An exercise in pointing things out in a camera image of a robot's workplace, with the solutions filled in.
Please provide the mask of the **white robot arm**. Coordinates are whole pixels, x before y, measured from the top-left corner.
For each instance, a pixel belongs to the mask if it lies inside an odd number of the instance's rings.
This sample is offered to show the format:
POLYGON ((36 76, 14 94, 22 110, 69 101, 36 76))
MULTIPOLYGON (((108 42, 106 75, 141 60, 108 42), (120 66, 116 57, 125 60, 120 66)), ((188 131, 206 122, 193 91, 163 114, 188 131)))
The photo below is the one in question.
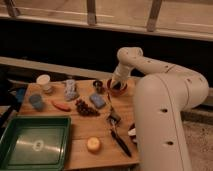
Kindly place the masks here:
POLYGON ((192 171, 181 112, 204 102, 207 79, 180 65, 143 55, 139 47, 118 50, 112 83, 124 85, 132 70, 144 74, 133 96, 142 171, 192 171))

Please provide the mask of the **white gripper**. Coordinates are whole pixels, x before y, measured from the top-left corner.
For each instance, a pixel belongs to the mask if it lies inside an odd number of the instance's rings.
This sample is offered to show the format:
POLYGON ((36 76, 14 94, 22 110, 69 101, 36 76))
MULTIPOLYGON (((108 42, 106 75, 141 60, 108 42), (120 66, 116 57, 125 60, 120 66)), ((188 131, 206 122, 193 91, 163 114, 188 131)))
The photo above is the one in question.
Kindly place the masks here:
POLYGON ((123 88, 126 85, 128 76, 125 73, 114 72, 112 75, 111 88, 123 88))

